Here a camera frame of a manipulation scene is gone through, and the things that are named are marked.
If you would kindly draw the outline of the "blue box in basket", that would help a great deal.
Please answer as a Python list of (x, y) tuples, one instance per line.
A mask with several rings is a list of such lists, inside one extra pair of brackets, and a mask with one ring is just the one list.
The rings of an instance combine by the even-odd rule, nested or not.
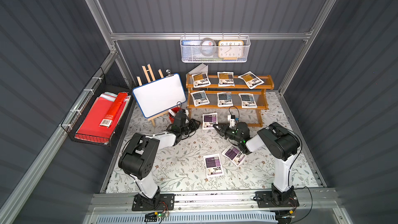
[(201, 40), (182, 40), (181, 45), (182, 46), (200, 46), (201, 45)]

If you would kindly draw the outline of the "yellow coffee bag top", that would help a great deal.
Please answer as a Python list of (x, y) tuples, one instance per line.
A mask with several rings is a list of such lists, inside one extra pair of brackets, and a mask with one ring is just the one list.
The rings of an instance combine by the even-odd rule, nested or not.
[(201, 72), (191, 76), (195, 88), (207, 87), (211, 85), (207, 72)]

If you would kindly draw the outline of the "red cup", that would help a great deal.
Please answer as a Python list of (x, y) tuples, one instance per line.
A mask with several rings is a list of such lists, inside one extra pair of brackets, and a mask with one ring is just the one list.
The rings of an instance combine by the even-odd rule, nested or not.
[(174, 117), (176, 116), (176, 114), (177, 114), (180, 110), (181, 110), (181, 108), (178, 107), (178, 106), (177, 106), (177, 107), (174, 107), (174, 108), (171, 108), (171, 109), (168, 110), (168, 112), (169, 112), (169, 119), (170, 119), (171, 123), (174, 122)]

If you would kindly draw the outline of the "yellow square clock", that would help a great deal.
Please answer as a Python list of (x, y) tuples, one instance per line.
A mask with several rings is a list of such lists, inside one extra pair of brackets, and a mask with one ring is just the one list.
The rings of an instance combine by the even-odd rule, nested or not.
[(243, 40), (220, 40), (218, 42), (218, 57), (224, 60), (237, 60), (244, 55)]

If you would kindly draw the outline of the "dark blue coffee bag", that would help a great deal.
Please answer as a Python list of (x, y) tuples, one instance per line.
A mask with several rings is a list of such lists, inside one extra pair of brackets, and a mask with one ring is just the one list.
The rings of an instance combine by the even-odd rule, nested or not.
[(217, 106), (218, 107), (231, 107), (231, 106), (233, 106), (232, 93), (231, 92), (219, 92), (219, 93), (217, 93)]

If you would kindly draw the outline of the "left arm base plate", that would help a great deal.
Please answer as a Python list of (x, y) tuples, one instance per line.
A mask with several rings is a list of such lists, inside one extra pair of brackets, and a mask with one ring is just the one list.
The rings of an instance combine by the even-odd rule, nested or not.
[(134, 196), (132, 211), (163, 211), (173, 210), (175, 194), (155, 194), (154, 198), (149, 199), (140, 194)]

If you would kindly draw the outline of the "red folder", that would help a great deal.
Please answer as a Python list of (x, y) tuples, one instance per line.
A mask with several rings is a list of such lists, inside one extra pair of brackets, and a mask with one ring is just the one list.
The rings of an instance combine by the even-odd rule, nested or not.
[(130, 95), (126, 97), (110, 127), (100, 126), (101, 121), (105, 117), (116, 97), (117, 94), (110, 92), (102, 93), (99, 97), (97, 97), (93, 106), (88, 112), (87, 117), (77, 130), (75, 134), (76, 139), (98, 144), (109, 143), (131, 98)]

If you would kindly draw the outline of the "dark blue coffee bag under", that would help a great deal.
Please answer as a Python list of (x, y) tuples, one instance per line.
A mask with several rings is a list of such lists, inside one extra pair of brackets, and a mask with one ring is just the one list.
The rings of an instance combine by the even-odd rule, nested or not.
[(204, 90), (192, 92), (190, 94), (192, 96), (193, 104), (195, 107), (210, 104), (210, 100), (208, 99)]

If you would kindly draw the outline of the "round grey tape roll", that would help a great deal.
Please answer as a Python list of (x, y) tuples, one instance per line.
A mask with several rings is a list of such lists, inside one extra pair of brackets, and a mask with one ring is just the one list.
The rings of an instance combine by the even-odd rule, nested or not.
[(200, 43), (200, 53), (203, 57), (214, 57), (216, 42), (212, 38), (204, 38)]

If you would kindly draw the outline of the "yellow coffee bag front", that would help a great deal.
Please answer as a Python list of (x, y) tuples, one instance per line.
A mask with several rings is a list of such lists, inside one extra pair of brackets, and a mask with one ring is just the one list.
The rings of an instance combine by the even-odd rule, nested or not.
[(245, 74), (238, 76), (238, 78), (243, 80), (249, 89), (254, 89), (257, 86), (264, 84), (264, 81), (252, 72), (246, 72)]

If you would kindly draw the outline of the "purple coffee bag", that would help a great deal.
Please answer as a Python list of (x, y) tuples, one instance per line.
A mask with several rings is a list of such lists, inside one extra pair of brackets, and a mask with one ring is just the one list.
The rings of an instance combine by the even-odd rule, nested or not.
[(233, 145), (226, 148), (222, 152), (222, 155), (229, 159), (237, 167), (240, 166), (247, 157), (242, 151)]
[(205, 155), (203, 159), (205, 163), (206, 178), (224, 176), (224, 169), (222, 167), (219, 153)]

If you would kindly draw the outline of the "red long box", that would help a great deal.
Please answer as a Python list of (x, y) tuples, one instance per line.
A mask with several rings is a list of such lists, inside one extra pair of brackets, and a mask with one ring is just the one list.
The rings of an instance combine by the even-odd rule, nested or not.
[(105, 117), (101, 121), (100, 126), (110, 127), (112, 125), (112, 122), (114, 121), (119, 108), (121, 107), (121, 105), (123, 104), (123, 102), (127, 96), (128, 96), (128, 93), (126, 93), (126, 92), (121, 92), (117, 95), (117, 97), (113, 101), (111, 107), (107, 111)]

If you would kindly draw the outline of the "whiteboard with blue frame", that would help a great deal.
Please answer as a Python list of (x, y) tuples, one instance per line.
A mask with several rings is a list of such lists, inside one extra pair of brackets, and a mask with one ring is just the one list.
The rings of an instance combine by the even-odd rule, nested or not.
[(147, 119), (187, 101), (180, 75), (177, 73), (136, 87), (132, 93)]

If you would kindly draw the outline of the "wooden two-tier shelf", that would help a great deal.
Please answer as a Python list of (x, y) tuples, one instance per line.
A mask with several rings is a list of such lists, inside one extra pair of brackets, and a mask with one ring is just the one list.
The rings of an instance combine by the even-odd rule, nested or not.
[(265, 92), (274, 89), (270, 75), (256, 76), (247, 72), (241, 76), (227, 77), (225, 72), (218, 75), (188, 74), (187, 107), (194, 108), (226, 108), (254, 109), (258, 123), (249, 123), (250, 127), (262, 127), (261, 111), (268, 110)]

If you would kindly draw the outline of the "yellow coffee bag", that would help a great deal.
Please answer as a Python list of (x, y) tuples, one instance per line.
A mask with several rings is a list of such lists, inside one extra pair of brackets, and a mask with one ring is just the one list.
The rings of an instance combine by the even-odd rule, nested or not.
[(218, 86), (219, 87), (234, 87), (234, 73), (233, 72), (218, 72)]
[(254, 89), (257, 86), (264, 84), (264, 81), (252, 72), (246, 72), (245, 74), (238, 76), (238, 78), (243, 80), (249, 89)]
[(191, 76), (195, 88), (207, 87), (211, 85), (207, 72), (201, 72)]

